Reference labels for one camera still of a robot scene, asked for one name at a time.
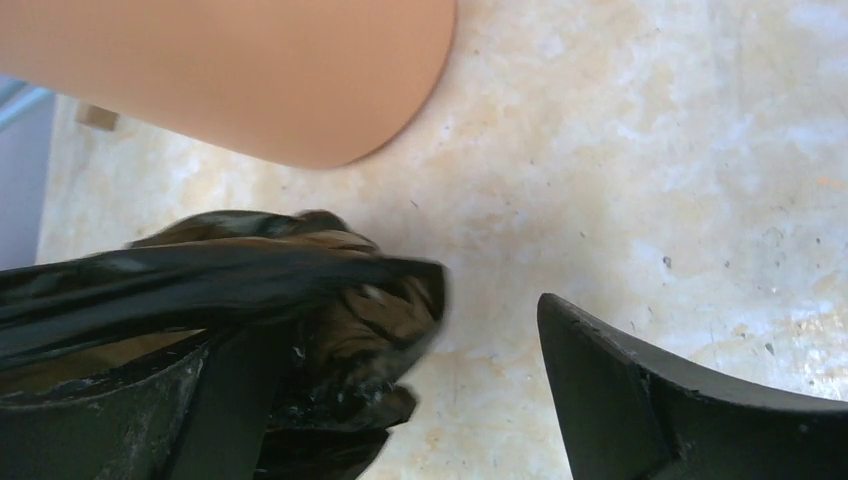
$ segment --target plastic bag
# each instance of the plastic bag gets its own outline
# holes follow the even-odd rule
[[[65,388],[199,331],[286,324],[254,478],[354,478],[412,414],[396,382],[445,309],[441,265],[385,256],[328,212],[210,212],[124,250],[0,272],[0,393]]]

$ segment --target gray wall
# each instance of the gray wall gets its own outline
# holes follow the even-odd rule
[[[8,81],[0,76],[0,87]],[[35,263],[54,105],[51,98],[0,132],[0,270]]]

